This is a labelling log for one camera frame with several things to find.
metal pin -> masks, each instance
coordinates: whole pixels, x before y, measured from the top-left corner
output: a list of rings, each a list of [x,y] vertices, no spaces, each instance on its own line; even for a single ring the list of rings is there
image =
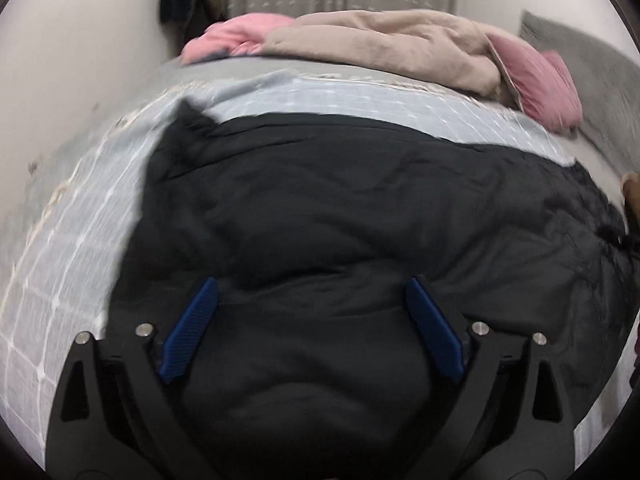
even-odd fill
[[[547,343],[546,336],[542,332],[536,332],[532,339],[536,345],[544,346]]]
[[[136,335],[140,337],[148,337],[154,331],[151,323],[141,323],[136,327]]]
[[[489,333],[489,327],[486,323],[482,321],[476,321],[471,325],[471,330],[474,331],[474,334],[477,335],[487,335]]]
[[[84,345],[91,339],[91,332],[80,332],[76,335],[76,344]]]

mattress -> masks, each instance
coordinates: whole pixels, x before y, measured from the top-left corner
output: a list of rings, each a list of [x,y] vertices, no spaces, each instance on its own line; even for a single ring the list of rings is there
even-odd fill
[[[321,102],[318,92],[324,92]],[[75,333],[99,336],[105,327],[120,251],[136,221],[145,157],[185,96],[222,120],[261,112],[334,112],[396,122],[455,142],[506,144],[562,165],[577,159],[622,210],[615,173],[584,139],[550,136],[519,112],[438,85],[301,60],[242,58],[184,68],[170,62],[145,91],[43,164],[26,205],[0,231],[0,415],[40,465],[66,352]],[[604,436],[630,393],[631,340],[575,431],[577,463]]]

blue textured pad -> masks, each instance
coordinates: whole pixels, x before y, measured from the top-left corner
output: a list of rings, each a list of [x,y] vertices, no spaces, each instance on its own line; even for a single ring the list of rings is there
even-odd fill
[[[162,345],[158,374],[165,383],[184,374],[218,306],[218,282],[207,278]]]
[[[418,327],[422,341],[438,370],[458,384],[465,375],[464,353],[460,339],[415,278],[407,283],[404,300],[406,309]]]

black jacket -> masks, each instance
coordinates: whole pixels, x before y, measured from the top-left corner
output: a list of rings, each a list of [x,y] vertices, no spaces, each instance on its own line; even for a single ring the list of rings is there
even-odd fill
[[[225,478],[389,478],[433,370],[403,307],[423,274],[469,321],[557,353],[577,424],[636,313],[619,213],[578,164],[373,120],[182,104],[151,156],[108,335],[162,325],[201,276],[220,306],[168,388]]]

beige blanket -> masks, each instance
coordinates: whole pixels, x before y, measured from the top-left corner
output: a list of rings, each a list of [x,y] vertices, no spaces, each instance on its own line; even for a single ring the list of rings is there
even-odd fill
[[[316,12],[270,32],[262,54],[364,66],[497,98],[488,30],[511,36],[437,10]]]

